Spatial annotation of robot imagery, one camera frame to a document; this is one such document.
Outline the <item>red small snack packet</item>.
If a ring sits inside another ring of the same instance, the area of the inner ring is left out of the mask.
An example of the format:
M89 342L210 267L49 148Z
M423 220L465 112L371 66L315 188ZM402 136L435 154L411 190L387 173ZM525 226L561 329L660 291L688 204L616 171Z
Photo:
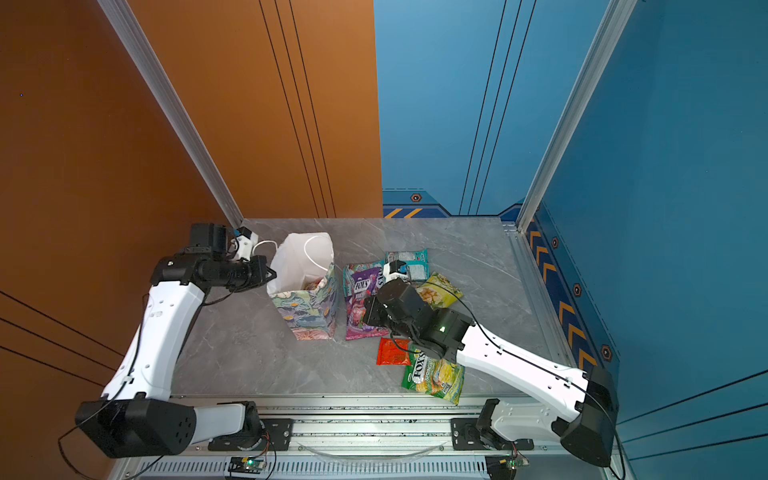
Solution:
M409 366L411 354L407 339L381 338L376 358L378 366Z

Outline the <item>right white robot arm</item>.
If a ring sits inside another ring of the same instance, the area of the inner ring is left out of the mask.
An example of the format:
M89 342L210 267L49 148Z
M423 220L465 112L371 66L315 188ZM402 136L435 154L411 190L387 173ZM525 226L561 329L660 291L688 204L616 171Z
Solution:
M407 339L417 353L492 376L538 403L535 413L517 413L507 401L488 399L474 426L459 428L460 439L508 452L518 452L519 440L557 441L602 468L623 455L616 387L604 368L585 371L542 358L492 333L469 306L432 308L401 279L382 285L364 305L366 321Z

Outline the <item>floral paper gift bag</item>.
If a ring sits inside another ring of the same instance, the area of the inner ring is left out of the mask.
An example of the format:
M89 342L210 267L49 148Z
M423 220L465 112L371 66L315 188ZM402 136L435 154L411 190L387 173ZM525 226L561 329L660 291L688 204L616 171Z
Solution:
M341 287L330 235L289 234L270 268L276 278L267 283L267 294L296 339L331 339Z

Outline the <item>purple Fox's candy bag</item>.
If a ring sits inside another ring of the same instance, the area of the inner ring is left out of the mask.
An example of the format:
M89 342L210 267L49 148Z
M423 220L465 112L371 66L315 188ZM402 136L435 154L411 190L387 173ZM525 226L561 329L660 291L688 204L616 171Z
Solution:
M369 308L366 306L365 302L377 293L373 293L373 288L378 275L378 268L358 272L353 275L354 293L350 298L345 299L347 312L347 341L385 337L389 335L389 330L385 327L371 326L366 320Z

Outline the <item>yellow snack packet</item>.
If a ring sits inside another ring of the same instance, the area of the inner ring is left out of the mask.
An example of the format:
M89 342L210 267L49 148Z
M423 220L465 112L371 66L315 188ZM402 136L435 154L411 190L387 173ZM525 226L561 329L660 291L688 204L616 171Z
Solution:
M440 273L433 273L416 290L433 310L448 308L464 296L460 289Z

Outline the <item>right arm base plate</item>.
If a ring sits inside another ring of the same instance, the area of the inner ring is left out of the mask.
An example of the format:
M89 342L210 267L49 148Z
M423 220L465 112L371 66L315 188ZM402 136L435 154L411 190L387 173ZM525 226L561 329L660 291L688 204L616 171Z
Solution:
M450 420L452 448L456 451L495 450L532 451L532 439L507 440L490 427L479 427L478 418L453 418Z

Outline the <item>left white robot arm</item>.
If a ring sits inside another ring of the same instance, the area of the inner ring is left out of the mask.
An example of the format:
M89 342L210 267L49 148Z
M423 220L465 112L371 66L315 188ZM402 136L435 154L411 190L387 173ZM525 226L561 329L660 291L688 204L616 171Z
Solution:
M178 455L216 439L241 449L262 446L265 428L253 402L191 407L170 397L176 362L210 290L242 293L275 276L263 255L233 260L180 253L161 259L125 358L100 399L80 405L77 428L113 459Z

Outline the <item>green Fox's candy bag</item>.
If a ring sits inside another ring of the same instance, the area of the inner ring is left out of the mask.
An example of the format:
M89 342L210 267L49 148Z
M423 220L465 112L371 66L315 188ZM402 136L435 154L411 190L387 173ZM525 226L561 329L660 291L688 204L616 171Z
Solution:
M417 352L410 354L410 364L405 367L401 386L458 405L464 380L464 366Z

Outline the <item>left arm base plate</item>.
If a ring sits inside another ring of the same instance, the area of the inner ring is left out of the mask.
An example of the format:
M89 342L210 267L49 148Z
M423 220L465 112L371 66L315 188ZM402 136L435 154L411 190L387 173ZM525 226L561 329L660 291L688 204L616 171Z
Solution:
M208 443L213 452L259 453L265 450L283 452L290 447L294 420L262 419L254 431L244 429L235 434L216 437Z

